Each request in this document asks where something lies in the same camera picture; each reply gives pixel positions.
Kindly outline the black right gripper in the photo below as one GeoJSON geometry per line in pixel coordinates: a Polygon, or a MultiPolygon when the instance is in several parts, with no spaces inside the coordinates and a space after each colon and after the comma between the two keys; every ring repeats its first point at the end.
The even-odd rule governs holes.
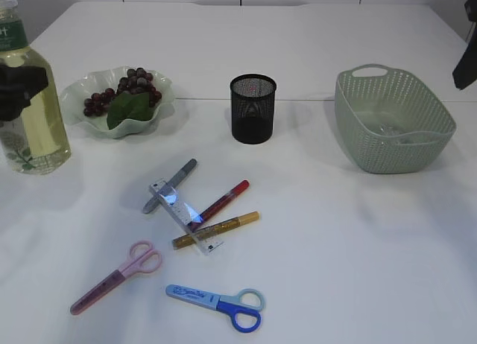
{"type": "Polygon", "coordinates": [[[467,0],[464,3],[467,18],[473,23],[473,32],[467,44],[467,48],[452,72],[455,87],[463,90],[474,83],[476,74],[476,0],[467,0]]]}

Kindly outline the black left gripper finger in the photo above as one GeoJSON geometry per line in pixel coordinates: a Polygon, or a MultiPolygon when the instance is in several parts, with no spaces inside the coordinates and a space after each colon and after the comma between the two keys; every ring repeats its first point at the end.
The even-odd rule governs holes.
{"type": "Polygon", "coordinates": [[[14,121],[31,100],[48,87],[46,69],[1,65],[1,121],[14,121]]]}

